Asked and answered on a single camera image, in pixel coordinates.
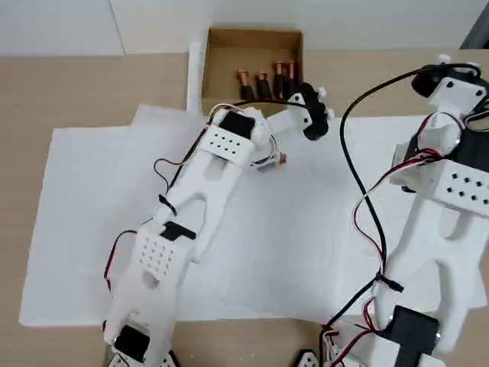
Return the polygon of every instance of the white paper sheet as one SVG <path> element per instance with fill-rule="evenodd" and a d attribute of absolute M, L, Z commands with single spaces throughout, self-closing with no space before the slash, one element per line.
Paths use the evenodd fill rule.
<path fill-rule="evenodd" d="M 133 128 L 69 129 L 53 134 L 21 323 L 90 325 L 103 319 L 109 297 L 102 272 L 113 239 L 145 220 L 164 189 L 152 172 L 153 160 L 161 156 L 181 159 L 202 126 L 202 117 L 178 112 L 169 121 L 171 113 L 142 106 Z M 406 140 L 419 119 L 350 120 L 347 139 L 366 184 L 389 167 L 393 145 Z M 180 318 L 273 316 L 250 310 L 256 309 L 320 320 L 371 278 L 377 260 L 351 230 L 348 212 L 359 192 L 337 137 L 335 123 L 319 142 L 287 132 L 279 137 L 280 147 L 289 156 L 282 170 L 249 171 L 242 176 L 211 250 L 189 271 Z M 365 152 L 378 158 L 376 164 L 362 164 L 369 161 Z M 160 170 L 171 173 L 164 165 Z M 83 192 L 82 200 L 70 196 L 77 191 Z M 393 217 L 389 211 L 391 200 L 402 206 L 401 216 Z M 400 236 L 410 201 L 409 195 L 391 185 L 374 198 L 391 244 Z M 127 260 L 131 243 L 125 239 L 119 244 L 114 276 Z M 425 287 L 414 287 L 416 291 L 408 297 L 408 301 L 423 299 L 418 307 L 425 310 L 435 309 L 439 301 L 433 292 L 437 280 L 430 279 L 423 282 Z M 485 304 L 479 278 L 473 305 Z"/>
<path fill-rule="evenodd" d="M 176 112 L 176 117 L 182 117 L 182 113 L 185 114 Z M 192 125 L 195 130 L 201 126 L 200 120 L 187 119 L 177 130 L 187 132 Z M 19 314 L 21 324 L 88 326 L 104 319 L 110 296 L 102 274 L 118 229 L 100 228 L 111 213 L 107 205 L 112 194 L 107 185 L 112 182 L 110 177 L 115 174 L 116 162 L 130 133 L 130 127 L 54 130 L 29 253 Z M 144 169 L 160 186 L 161 181 L 152 173 L 152 162 Z M 140 210 L 143 216 L 151 211 L 154 197 L 150 202 L 150 206 Z M 118 244 L 111 272 L 115 280 L 128 258 L 132 240 L 122 238 Z M 183 294 L 179 310 L 179 320 L 265 317 L 277 316 L 193 294 Z"/>

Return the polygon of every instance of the wooden table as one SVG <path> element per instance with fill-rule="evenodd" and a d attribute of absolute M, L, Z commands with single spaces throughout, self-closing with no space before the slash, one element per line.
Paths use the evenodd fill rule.
<path fill-rule="evenodd" d="M 489 70 L 486 51 L 449 51 Z M 436 59 L 438 51 L 306 52 L 306 80 L 326 86 L 337 115 L 379 82 Z M 97 327 L 18 324 L 31 233 L 53 128 L 127 125 L 139 103 L 182 109 L 186 54 L 0 59 L 0 365 L 99 367 Z M 427 112 L 401 83 L 372 96 L 356 115 Z M 483 260 L 489 281 L 489 259 Z M 285 366 L 298 348 L 316 347 L 318 327 L 298 320 L 179 323 L 173 346 L 183 367 Z M 489 309 L 470 312 L 449 365 L 486 366 Z"/>

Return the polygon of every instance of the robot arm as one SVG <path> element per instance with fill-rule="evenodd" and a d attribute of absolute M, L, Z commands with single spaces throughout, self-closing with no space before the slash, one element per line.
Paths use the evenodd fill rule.
<path fill-rule="evenodd" d="M 332 112 L 320 97 L 304 83 L 290 99 L 298 106 L 288 106 L 269 119 L 254 108 L 212 113 L 212 123 L 182 176 L 166 196 L 160 196 L 153 219 L 138 230 L 131 262 L 115 290 L 105 323 L 104 340 L 115 351 L 134 365 L 160 364 L 170 350 L 178 290 L 189 263 L 198 263 L 209 248 L 225 204 L 243 170 L 250 167 L 252 154 L 286 129 L 302 131 L 309 140 L 323 136 Z M 196 200 L 205 204 L 198 232 L 181 219 Z"/>
<path fill-rule="evenodd" d="M 436 365 L 439 361 L 426 354 L 432 350 L 448 353 L 456 344 L 479 262 L 489 241 L 489 137 L 466 124 L 459 125 L 484 104 L 487 84 L 471 71 L 451 70 L 442 78 L 436 73 L 419 75 L 412 85 L 419 94 L 429 97 L 436 112 L 427 118 L 422 132 L 397 146 L 393 165 L 410 158 L 413 147 L 435 148 L 445 159 L 391 177 L 392 184 L 415 192 L 416 198 L 400 243 L 389 257 L 385 276 L 407 287 L 425 263 L 434 261 L 439 266 L 441 302 L 435 319 L 424 317 L 397 306 L 399 293 L 382 283 L 377 284 L 374 301 L 379 326 L 382 330 L 386 328 L 387 336 L 393 323 L 402 325 L 399 312 L 404 316 L 410 313 L 407 317 L 412 317 L 412 325 L 419 321 L 419 330 L 427 329 L 425 335 L 430 335 L 432 342 L 426 349 L 418 349 L 421 351 L 418 355 L 410 356 L 411 365 Z M 411 340 L 422 334 L 411 334 Z M 395 341 L 401 349 L 410 344 L 406 340 L 406 344 Z M 396 352 L 394 361 L 399 356 Z"/>

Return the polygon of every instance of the cardboard box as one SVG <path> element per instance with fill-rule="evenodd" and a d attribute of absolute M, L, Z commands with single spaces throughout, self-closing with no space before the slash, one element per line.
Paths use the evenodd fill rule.
<path fill-rule="evenodd" d="M 202 83 L 202 110 L 204 114 L 220 102 L 241 100 L 238 69 L 247 69 L 256 96 L 254 75 L 268 74 L 272 88 L 274 62 L 294 60 L 302 79 L 303 35 L 290 29 L 210 28 L 207 38 L 206 61 Z M 265 115 L 281 110 L 277 105 L 259 105 Z"/>

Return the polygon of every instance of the white wall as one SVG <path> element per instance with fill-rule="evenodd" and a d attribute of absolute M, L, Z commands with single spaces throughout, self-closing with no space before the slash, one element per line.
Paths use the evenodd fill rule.
<path fill-rule="evenodd" d="M 300 28 L 308 49 L 459 48 L 486 3 L 0 0 L 0 55 L 181 52 L 211 24 Z"/>
<path fill-rule="evenodd" d="M 108 0 L 0 0 L 0 56 L 122 53 Z"/>

